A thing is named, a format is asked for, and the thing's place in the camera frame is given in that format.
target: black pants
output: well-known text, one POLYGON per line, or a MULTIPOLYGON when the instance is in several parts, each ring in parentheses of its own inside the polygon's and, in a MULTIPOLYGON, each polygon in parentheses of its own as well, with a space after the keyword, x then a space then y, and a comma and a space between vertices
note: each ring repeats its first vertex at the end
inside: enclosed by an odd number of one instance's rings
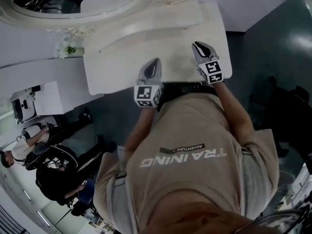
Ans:
POLYGON ((78 167, 73 168, 77 171, 76 179, 78 180, 78 185, 80 185, 87 178, 92 177, 99 169, 102 161, 102 156, 106 152, 105 145, 102 143, 96 144, 86 153, 80 155, 77 159, 78 167), (83 169, 79 170, 86 162, 101 153, 95 160, 88 164, 83 169))
POLYGON ((86 125, 90 124, 91 122, 88 119, 79 119, 72 123, 69 123, 65 127, 55 127, 49 131, 49 140, 46 145, 56 145, 60 144, 64 140, 71 137, 75 132, 78 132, 80 129, 84 128, 86 125))

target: black chair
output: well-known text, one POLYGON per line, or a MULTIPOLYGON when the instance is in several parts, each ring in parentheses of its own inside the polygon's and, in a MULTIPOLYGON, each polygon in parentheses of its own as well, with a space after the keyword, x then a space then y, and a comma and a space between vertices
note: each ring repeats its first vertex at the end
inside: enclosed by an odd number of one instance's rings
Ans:
POLYGON ((308 102, 309 93, 300 86, 287 91, 276 86, 276 80, 271 78, 274 90, 269 103, 258 100, 254 94, 250 100, 266 107, 264 120, 258 129, 272 129, 277 153, 284 157, 288 150, 282 149, 279 142, 288 142, 296 149, 312 174, 312 108, 308 102))

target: white flowers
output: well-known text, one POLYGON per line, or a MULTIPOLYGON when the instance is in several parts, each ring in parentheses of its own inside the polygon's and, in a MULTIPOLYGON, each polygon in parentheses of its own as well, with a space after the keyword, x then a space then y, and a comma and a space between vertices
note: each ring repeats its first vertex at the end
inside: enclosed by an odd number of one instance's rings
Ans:
POLYGON ((54 55, 57 59, 64 59, 70 54, 73 54, 76 51, 76 48, 76 37, 74 37, 72 34, 66 34, 56 44, 54 55))

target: floor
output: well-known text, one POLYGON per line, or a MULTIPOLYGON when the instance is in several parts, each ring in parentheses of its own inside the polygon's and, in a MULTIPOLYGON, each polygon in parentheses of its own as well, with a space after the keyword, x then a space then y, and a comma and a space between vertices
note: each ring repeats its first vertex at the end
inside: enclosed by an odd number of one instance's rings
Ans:
MULTIPOLYGON (((228 35, 233 76, 225 83, 250 113, 254 123, 261 122, 265 109, 250 103, 249 96, 259 92, 266 96, 270 76, 276 78, 279 87, 291 90, 300 85, 312 95, 311 26, 312 17, 304 1, 288 0, 244 36, 228 35)), ((69 120, 76 119, 85 106, 90 109, 94 123, 68 140, 78 152, 84 152, 94 144, 95 134, 104 134, 106 139, 122 146, 139 116, 133 89, 105 95, 66 116, 69 120)), ((294 149, 286 148, 290 152, 280 159, 280 170, 297 176, 303 160, 294 149)), ((277 192, 266 211, 272 211, 283 195, 283 192, 277 192)))

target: hand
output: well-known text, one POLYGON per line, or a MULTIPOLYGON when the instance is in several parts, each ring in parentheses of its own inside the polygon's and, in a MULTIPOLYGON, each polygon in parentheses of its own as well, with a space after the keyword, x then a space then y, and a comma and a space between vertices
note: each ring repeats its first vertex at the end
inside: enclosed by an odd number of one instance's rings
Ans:
POLYGON ((44 127, 42 129, 42 131, 45 132, 46 134, 48 134, 49 133, 49 127, 48 126, 44 127))
POLYGON ((79 186, 78 186, 78 190, 79 190, 79 191, 83 190, 83 189, 86 187, 86 185, 87 185, 87 184, 79 185, 79 186))
POLYGON ((58 170, 60 172, 64 172, 65 171, 65 167, 61 166, 61 167, 57 168, 56 170, 58 170))

